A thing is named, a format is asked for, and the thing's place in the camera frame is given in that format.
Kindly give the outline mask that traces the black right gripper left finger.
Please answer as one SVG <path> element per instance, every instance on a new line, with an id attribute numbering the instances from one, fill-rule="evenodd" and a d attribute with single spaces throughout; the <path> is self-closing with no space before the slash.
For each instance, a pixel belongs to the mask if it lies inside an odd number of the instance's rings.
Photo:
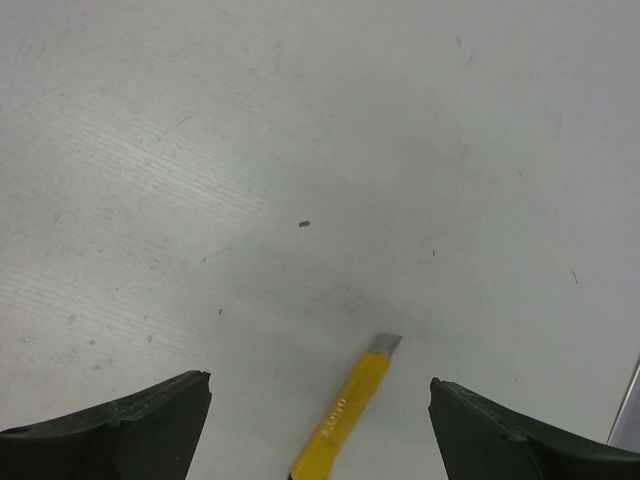
<path id="1" fill-rule="evenodd" d="M 191 370 L 91 408 L 1 432 L 3 479 L 184 479 L 211 403 Z"/>

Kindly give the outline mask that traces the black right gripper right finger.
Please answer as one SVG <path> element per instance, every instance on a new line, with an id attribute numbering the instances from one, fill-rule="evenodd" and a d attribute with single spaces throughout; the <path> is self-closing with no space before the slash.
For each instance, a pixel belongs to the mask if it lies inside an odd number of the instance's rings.
<path id="1" fill-rule="evenodd" d="M 510 410 L 434 378 L 429 415 L 449 479 L 630 479 L 639 455 Z"/>

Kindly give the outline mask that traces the yellow utility knife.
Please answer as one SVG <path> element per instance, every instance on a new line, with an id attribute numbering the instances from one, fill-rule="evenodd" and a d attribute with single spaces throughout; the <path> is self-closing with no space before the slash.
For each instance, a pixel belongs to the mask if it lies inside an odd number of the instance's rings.
<path id="1" fill-rule="evenodd" d="M 374 338 L 297 456 L 289 470 L 289 479 L 329 478 L 338 454 L 375 396 L 401 340 L 401 335 L 392 333 L 379 333 Z"/>

